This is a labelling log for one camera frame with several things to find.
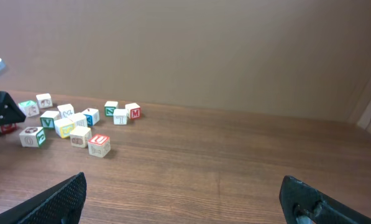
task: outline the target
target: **brown wooden floor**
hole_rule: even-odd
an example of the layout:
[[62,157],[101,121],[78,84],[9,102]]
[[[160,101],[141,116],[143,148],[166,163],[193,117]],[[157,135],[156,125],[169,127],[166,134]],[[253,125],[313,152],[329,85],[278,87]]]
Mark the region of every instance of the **brown wooden floor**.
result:
[[54,130],[41,149],[21,147],[20,130],[0,135],[0,213],[84,172],[82,223],[284,223],[284,175],[371,218],[371,136],[349,124],[139,103],[142,119],[115,126],[103,106],[116,99],[53,100],[100,109],[92,132],[110,136],[112,150],[89,156]]

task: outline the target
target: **wall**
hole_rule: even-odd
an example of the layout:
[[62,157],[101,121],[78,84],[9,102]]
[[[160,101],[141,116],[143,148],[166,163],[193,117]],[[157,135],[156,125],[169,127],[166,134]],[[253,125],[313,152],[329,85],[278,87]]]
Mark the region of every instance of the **wall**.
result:
[[371,0],[0,0],[0,57],[0,89],[347,121]]

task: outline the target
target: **wood grain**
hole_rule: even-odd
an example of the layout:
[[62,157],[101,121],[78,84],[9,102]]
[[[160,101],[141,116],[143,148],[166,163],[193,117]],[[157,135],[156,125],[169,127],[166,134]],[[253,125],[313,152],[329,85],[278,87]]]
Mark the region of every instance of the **wood grain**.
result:
[[284,175],[371,217],[371,135],[349,124],[139,103],[142,119],[115,126],[102,111],[116,99],[52,96],[100,109],[92,132],[111,137],[111,152],[90,156],[54,130],[40,149],[21,147],[21,129],[39,125],[28,118],[0,135],[0,213],[84,172],[82,223],[284,223]]

